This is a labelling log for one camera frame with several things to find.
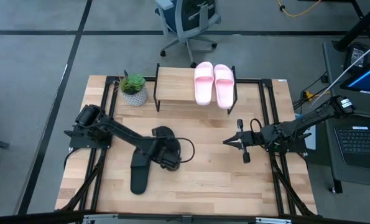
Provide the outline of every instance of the succulent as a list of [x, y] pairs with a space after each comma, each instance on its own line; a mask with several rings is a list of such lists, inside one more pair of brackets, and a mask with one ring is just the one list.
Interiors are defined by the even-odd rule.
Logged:
[[145, 82], [141, 74], [128, 75], [120, 81], [120, 88], [125, 94], [134, 95], [142, 90]]

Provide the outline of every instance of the chair armrest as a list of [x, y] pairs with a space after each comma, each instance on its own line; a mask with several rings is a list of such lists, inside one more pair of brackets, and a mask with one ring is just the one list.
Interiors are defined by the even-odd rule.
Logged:
[[173, 7], [170, 0], [155, 0], [155, 3], [163, 10], [167, 10]]

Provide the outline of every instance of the potted plant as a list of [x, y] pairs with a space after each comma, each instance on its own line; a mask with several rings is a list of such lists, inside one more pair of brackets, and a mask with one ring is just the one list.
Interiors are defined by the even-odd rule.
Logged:
[[120, 80], [120, 90], [127, 103], [132, 106], [143, 105], [147, 101], [146, 80], [141, 74], [126, 75]]

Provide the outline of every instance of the yellow cable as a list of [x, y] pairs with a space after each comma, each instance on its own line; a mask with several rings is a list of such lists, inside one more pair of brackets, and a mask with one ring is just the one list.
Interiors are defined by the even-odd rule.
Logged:
[[[279, 6], [281, 7], [282, 6], [282, 3], [280, 2], [280, 0], [277, 0], [277, 2], [279, 3]], [[313, 7], [315, 7], [317, 4], [319, 4], [321, 2], [321, 0], [317, 1], [314, 5], [312, 5], [309, 9], [299, 13], [299, 14], [296, 14], [296, 15], [291, 15], [289, 14], [285, 9], [283, 9], [283, 12], [288, 15], [289, 17], [297, 17], [297, 16], [301, 16], [305, 13], [307, 13], [308, 11], [310, 11], [311, 9], [313, 9]]]

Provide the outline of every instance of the floor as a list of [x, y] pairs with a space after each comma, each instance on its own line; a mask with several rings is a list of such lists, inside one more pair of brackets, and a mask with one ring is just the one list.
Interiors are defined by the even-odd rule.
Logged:
[[[67, 87], [29, 213], [51, 212], [54, 208], [69, 142], [63, 130], [71, 128], [78, 114], [89, 75], [115, 75], [126, 69], [153, 76], [156, 63], [170, 67], [190, 64], [187, 50], [181, 45], [168, 49], [166, 57], [159, 56], [159, 49], [169, 39], [154, 32], [160, 30], [160, 23], [153, 1], [88, 2], [90, 13], [82, 24], [87, 0], [0, 0], [0, 140], [11, 143], [8, 150], [0, 149], [0, 216], [12, 215], [16, 210], [63, 73], [69, 74]], [[312, 3], [282, 2], [294, 14]], [[248, 31], [347, 31], [359, 19], [350, 3], [323, 2], [298, 18], [281, 13], [275, 0], [219, 3], [222, 23], [212, 28], [215, 35], [208, 36], [217, 41], [218, 47], [210, 54], [196, 52], [195, 60], [235, 65], [238, 77], [287, 79], [293, 100], [324, 73], [321, 44], [340, 36], [310, 36], [302, 32], [258, 35]], [[358, 3], [365, 14], [370, 10], [370, 1]], [[61, 32], [79, 28], [120, 32], [82, 37], [76, 36], [76, 32]], [[228, 35], [226, 31], [243, 35]], [[370, 45], [366, 38], [359, 41]], [[310, 90], [323, 87], [318, 82]], [[345, 193], [333, 195], [326, 190], [332, 181], [330, 168], [310, 165], [309, 171], [320, 215], [370, 222], [370, 187], [344, 183]]]

